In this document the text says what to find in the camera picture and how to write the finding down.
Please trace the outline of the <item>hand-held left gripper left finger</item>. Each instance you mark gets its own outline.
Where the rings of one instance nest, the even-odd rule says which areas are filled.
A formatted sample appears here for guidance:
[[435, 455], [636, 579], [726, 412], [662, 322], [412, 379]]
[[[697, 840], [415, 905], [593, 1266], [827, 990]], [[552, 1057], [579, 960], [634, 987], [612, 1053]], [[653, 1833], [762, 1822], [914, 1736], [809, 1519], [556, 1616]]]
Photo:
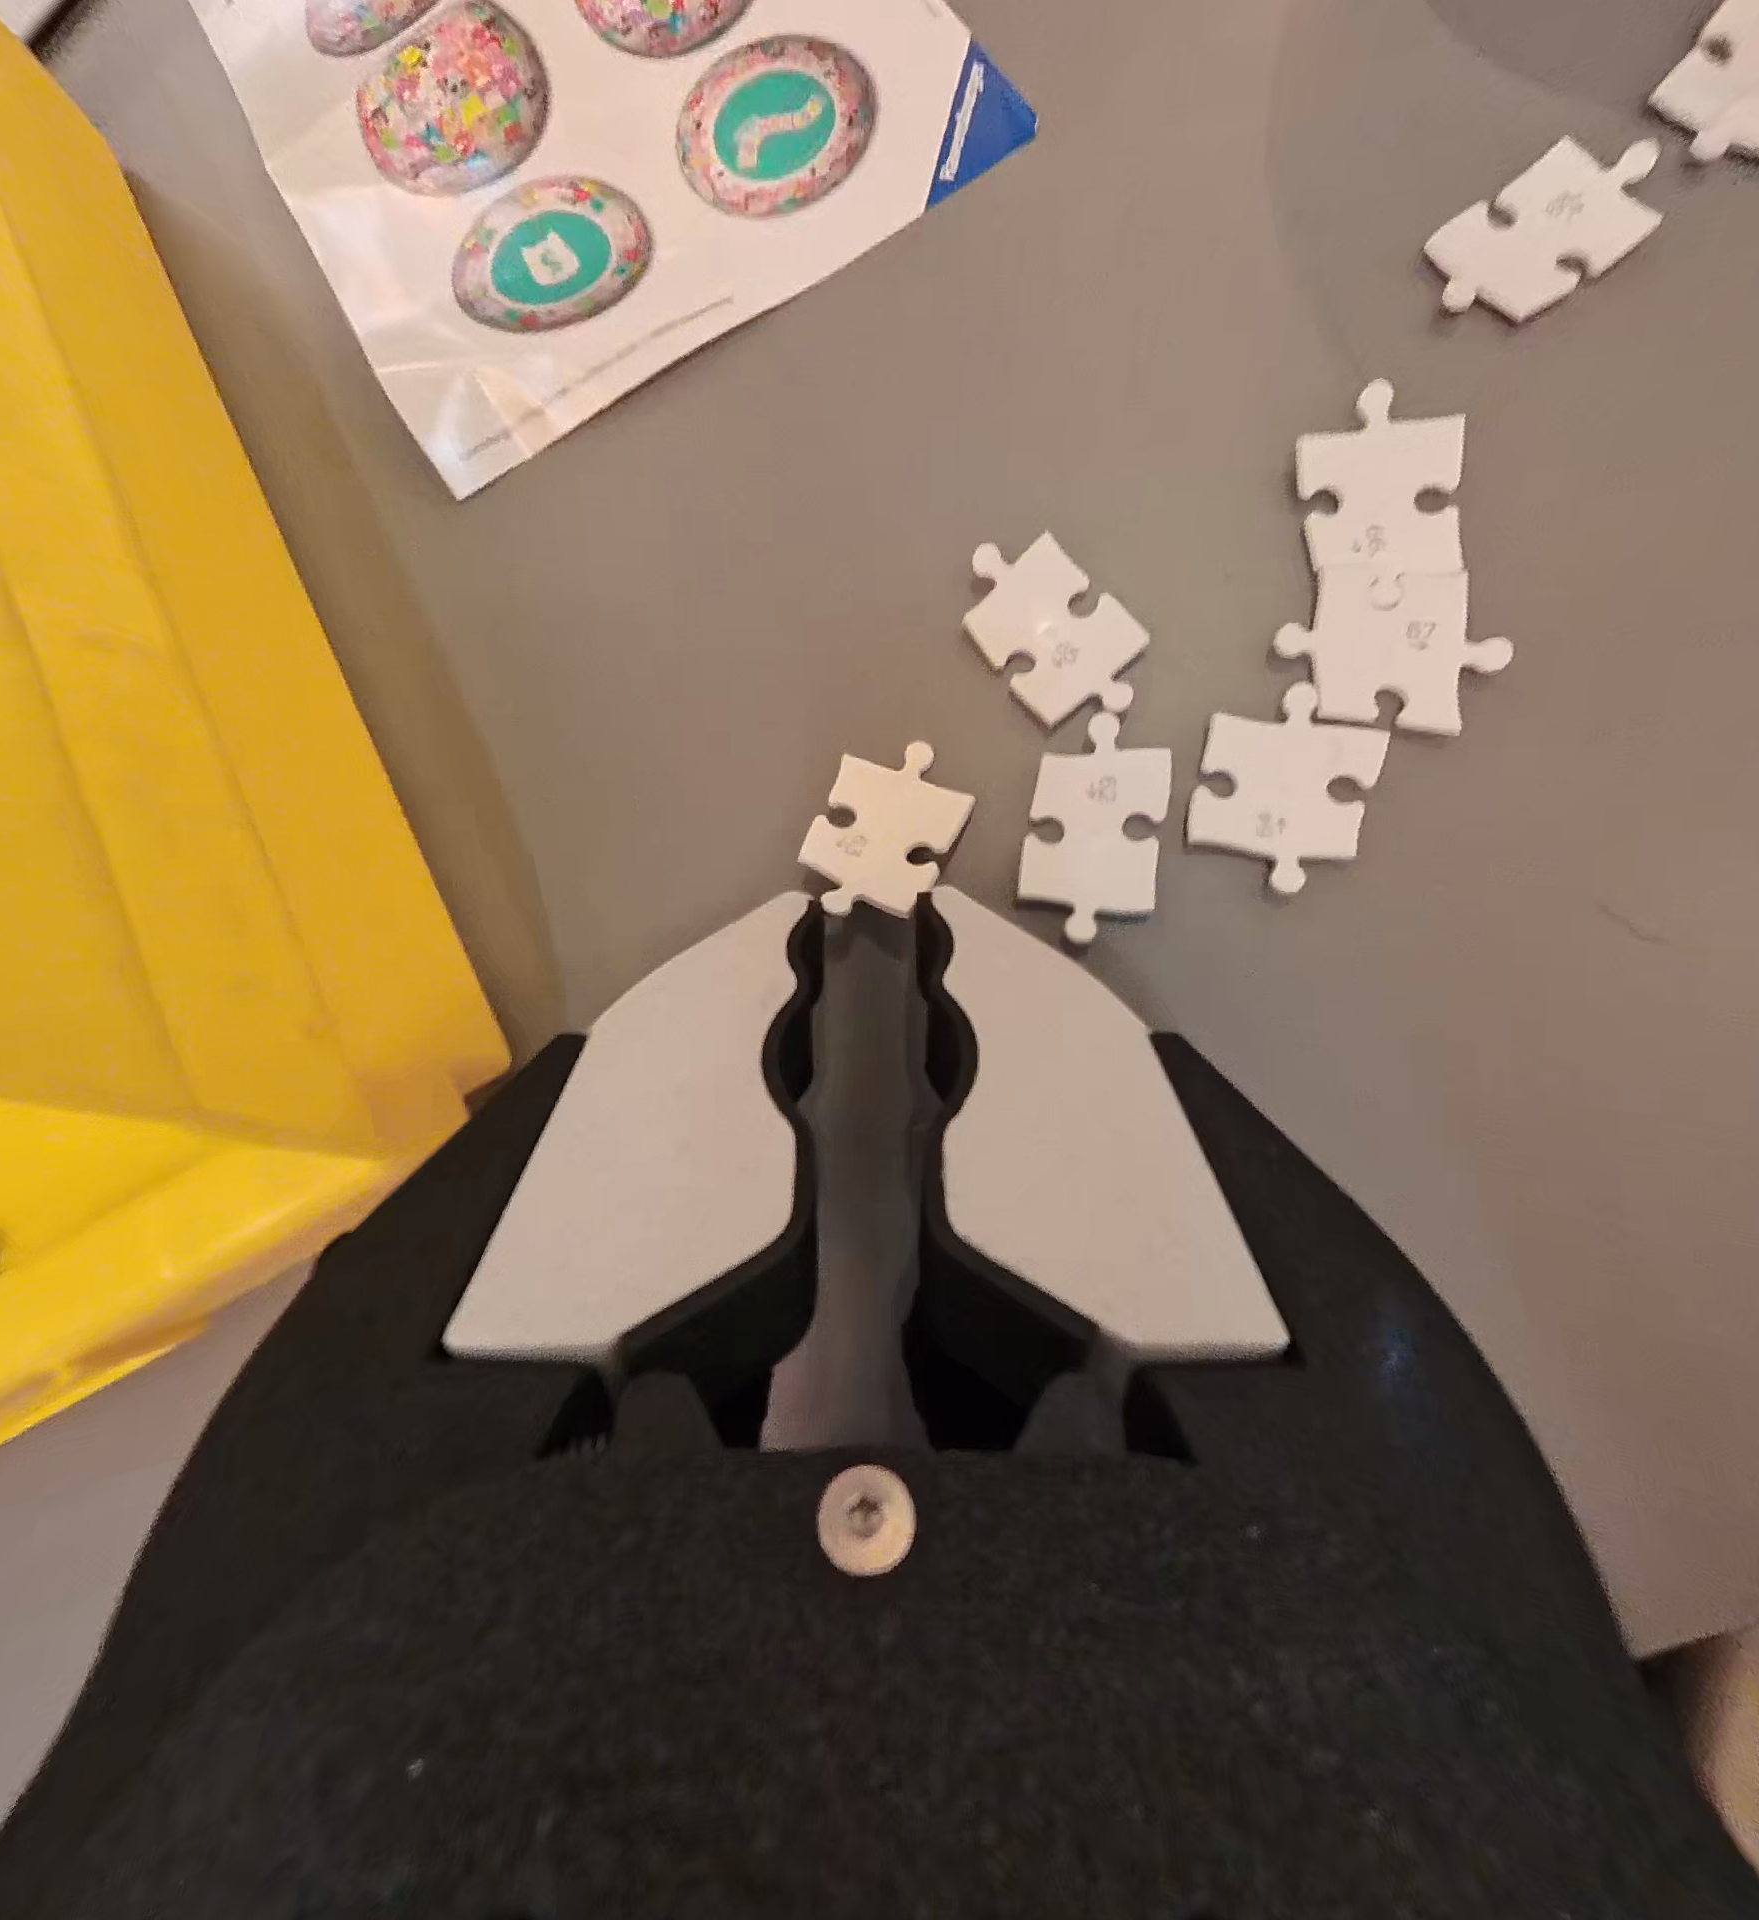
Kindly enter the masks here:
[[817, 1312], [802, 1113], [822, 909], [776, 893], [656, 966], [579, 1039], [440, 1345], [559, 1363], [612, 1395], [679, 1377], [720, 1442], [762, 1446]]

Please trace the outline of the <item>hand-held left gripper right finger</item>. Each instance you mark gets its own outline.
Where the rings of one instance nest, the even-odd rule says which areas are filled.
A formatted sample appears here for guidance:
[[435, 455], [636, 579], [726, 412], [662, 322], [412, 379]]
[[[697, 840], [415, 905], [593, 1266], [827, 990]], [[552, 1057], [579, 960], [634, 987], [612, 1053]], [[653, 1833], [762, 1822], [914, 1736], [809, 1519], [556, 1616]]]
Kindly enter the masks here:
[[956, 886], [914, 913], [934, 1095], [910, 1400], [1011, 1452], [1070, 1377], [1283, 1360], [1291, 1330], [1168, 1073], [1081, 962]]

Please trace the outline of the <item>puzzle instruction leaflet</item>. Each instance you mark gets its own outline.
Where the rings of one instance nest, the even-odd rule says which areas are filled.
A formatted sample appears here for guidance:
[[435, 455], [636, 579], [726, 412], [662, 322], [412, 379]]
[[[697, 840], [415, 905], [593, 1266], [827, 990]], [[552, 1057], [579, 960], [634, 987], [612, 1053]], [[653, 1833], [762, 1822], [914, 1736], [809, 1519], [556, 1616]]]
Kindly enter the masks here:
[[466, 500], [1016, 155], [949, 3], [195, 3]]

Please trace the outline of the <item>yellow plastic bin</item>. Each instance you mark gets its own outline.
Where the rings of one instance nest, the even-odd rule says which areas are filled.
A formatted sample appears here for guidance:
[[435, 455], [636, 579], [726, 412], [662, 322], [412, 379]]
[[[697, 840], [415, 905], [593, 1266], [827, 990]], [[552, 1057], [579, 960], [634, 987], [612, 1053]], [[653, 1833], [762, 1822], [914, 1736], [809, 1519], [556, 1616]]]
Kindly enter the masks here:
[[505, 1067], [119, 162], [0, 20], [0, 1446]]

